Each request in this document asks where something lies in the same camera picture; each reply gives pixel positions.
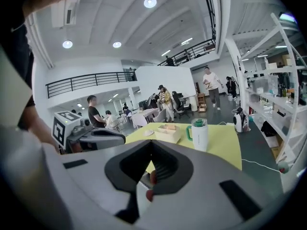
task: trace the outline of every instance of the yellow table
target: yellow table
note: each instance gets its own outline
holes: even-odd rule
[[[154,133],[151,136],[144,136],[143,134],[145,130],[157,130],[160,125],[165,124],[149,123],[148,125],[138,129],[126,137],[126,144],[137,140],[156,139]],[[179,126],[181,132],[181,138],[177,144],[194,149],[193,142],[188,140],[186,134],[186,127],[189,124],[174,125]],[[238,169],[242,170],[241,150],[235,128],[233,126],[227,125],[208,125],[208,128],[209,143],[207,152],[225,159],[232,165],[236,166]],[[150,162],[146,171],[150,173],[153,170],[154,166],[152,162]]]

